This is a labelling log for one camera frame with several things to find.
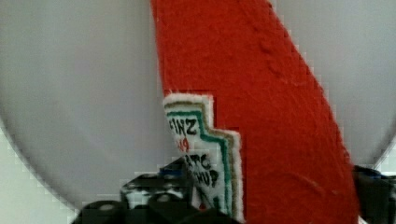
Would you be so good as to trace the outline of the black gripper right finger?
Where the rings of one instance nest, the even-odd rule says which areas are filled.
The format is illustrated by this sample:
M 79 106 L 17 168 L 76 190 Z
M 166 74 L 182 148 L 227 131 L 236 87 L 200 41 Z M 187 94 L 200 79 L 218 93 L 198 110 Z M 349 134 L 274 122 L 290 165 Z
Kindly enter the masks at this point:
M 395 176 L 360 166 L 352 174 L 362 219 L 367 224 L 395 224 Z

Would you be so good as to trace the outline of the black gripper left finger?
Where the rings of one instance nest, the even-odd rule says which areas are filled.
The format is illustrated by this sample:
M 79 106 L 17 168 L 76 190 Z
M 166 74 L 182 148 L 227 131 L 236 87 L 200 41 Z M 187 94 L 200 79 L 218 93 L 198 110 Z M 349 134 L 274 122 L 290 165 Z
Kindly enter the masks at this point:
M 192 194 L 191 174 L 178 159 L 123 185 L 118 201 L 85 205 L 71 224 L 240 224 L 218 209 L 194 207 Z

